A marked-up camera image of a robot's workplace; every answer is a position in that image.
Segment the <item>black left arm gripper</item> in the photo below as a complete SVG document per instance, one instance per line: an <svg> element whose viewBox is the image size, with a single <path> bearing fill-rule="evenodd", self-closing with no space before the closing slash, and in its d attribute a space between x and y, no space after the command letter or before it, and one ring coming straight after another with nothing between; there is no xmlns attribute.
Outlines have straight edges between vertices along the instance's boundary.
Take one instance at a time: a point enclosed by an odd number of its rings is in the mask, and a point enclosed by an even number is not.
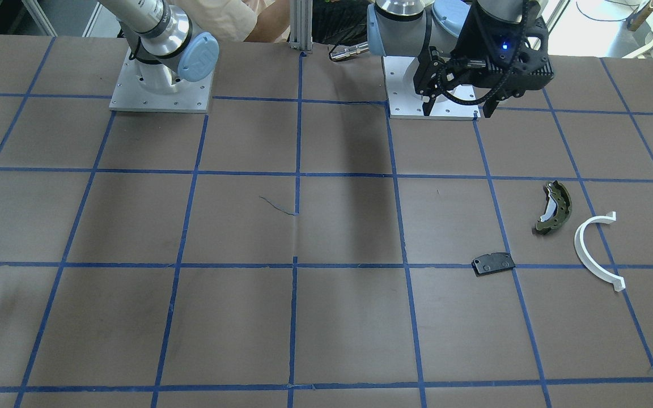
<svg viewBox="0 0 653 408"><path fill-rule="evenodd" d="M441 56L434 46L422 49L417 57L419 66L414 74L415 94L420 96L423 104L423 116L430 117L439 96L458 105L482 104L484 118L491 118L501 100L496 100L497 93L508 81L508 69L501 69L501 76L493 81L490 91L477 100L462 100L451 95L450 90L468 82L471 78L478 78L481 74L488 74L488 58L469 58L451 55L450 58Z"/></svg>

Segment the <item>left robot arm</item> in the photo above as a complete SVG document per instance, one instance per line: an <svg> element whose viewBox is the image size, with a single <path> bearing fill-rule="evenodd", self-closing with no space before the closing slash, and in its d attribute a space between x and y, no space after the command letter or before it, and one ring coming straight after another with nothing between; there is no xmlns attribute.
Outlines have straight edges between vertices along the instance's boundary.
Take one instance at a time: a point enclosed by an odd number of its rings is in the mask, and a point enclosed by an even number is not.
<svg viewBox="0 0 653 408"><path fill-rule="evenodd" d="M342 62L371 53L383 63L388 106L396 118L490 118L505 100L533 88L544 55L539 1L375 1L366 39L332 49Z"/></svg>

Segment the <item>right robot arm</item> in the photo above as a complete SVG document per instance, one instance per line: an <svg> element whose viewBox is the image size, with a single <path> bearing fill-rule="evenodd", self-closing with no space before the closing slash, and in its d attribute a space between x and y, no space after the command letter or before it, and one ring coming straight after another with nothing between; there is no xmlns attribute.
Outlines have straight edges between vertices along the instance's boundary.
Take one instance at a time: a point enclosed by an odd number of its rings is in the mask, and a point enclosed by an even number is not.
<svg viewBox="0 0 653 408"><path fill-rule="evenodd" d="M101 1L116 16L124 33L135 37L130 48L190 82L205 79L216 67L219 44L179 7L165 1Z"/></svg>

